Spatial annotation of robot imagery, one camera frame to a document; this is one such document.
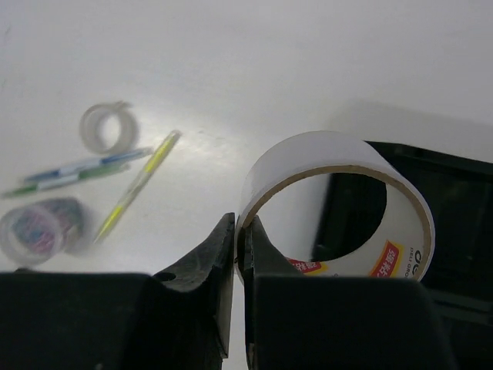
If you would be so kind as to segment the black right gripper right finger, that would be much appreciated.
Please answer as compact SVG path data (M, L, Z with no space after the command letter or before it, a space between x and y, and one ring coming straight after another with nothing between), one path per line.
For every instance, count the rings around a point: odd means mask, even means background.
M405 279L309 277L243 230L246 353L251 369L455 369L424 287Z

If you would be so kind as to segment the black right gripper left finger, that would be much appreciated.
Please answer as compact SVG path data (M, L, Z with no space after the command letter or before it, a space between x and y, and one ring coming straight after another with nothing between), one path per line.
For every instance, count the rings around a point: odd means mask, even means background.
M148 274L1 276L3 369L219 369L228 356L235 220Z

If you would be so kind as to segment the yellow pen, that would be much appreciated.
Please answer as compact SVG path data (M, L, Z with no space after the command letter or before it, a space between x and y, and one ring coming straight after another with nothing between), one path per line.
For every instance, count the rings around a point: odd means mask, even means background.
M179 130L173 130L156 148L144 167L138 172L136 178L131 182L126 192L119 198L114 208L112 208L109 215L100 225L93 238L94 244L102 242L112 232L123 214L147 185L165 158L168 157L181 136L182 133Z

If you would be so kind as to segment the large white tape roll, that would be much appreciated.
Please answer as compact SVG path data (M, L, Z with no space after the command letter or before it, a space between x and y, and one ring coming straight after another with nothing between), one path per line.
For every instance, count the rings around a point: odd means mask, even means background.
M306 276L408 278L426 274L435 247L431 210L421 193L370 144L345 133L313 131L292 136L265 152L243 184L236 223L241 232L276 193L299 180L328 173L352 173L384 183L384 215L376 231L355 251L332 261L289 260Z

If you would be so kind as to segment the clear paperclip jar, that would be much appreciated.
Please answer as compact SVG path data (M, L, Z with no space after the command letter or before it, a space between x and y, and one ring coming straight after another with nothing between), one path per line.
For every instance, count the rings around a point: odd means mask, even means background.
M19 267L36 266L77 248L85 228L85 210L76 198L40 200L1 217L1 251Z

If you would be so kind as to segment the small clear tape roll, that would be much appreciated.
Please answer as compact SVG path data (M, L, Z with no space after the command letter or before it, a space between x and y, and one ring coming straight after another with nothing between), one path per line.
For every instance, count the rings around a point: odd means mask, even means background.
M130 104L123 101L90 106L79 122L79 135L92 153L113 155L135 146L139 134Z

